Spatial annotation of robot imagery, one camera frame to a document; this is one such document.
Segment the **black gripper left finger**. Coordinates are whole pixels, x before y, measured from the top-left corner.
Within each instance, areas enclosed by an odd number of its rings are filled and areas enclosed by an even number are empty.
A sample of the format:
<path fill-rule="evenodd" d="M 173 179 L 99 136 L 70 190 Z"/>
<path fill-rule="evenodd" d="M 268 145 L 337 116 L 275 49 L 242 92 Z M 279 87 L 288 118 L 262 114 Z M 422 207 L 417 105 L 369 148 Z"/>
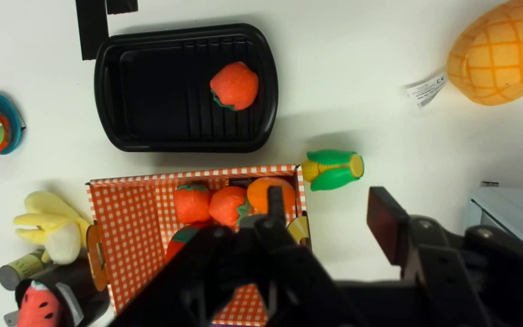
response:
<path fill-rule="evenodd" d="M 360 327 L 360 312 L 349 296 L 286 228 L 280 187 L 268 188 L 268 212 L 248 217 L 242 227 L 260 252 L 259 279 L 264 281 L 271 327 Z"/>

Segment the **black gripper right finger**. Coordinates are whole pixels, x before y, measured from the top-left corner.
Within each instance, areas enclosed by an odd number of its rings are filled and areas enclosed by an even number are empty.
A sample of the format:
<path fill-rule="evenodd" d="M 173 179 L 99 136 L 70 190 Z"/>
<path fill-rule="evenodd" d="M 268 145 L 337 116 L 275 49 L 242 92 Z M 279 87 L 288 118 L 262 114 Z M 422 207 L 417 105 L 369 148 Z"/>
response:
<path fill-rule="evenodd" d="M 493 327 L 466 261 L 433 217 L 411 216 L 386 187 L 369 188 L 368 225 L 429 327 Z"/>

